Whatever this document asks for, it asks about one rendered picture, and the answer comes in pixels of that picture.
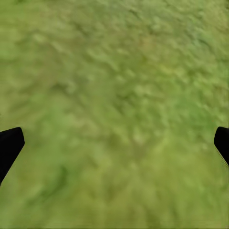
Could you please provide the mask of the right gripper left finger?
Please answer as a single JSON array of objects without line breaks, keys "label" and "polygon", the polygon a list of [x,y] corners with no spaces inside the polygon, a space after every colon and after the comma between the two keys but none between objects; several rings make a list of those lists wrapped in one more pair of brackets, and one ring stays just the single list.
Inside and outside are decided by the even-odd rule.
[{"label": "right gripper left finger", "polygon": [[0,184],[24,145],[21,127],[0,132]]}]

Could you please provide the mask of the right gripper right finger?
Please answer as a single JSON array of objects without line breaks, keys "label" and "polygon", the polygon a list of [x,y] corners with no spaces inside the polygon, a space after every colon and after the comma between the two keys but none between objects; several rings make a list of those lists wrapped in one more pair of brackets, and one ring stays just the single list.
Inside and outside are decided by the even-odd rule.
[{"label": "right gripper right finger", "polygon": [[215,138],[214,138],[214,144],[229,165],[229,129],[228,128],[224,128],[224,127],[217,128]]}]

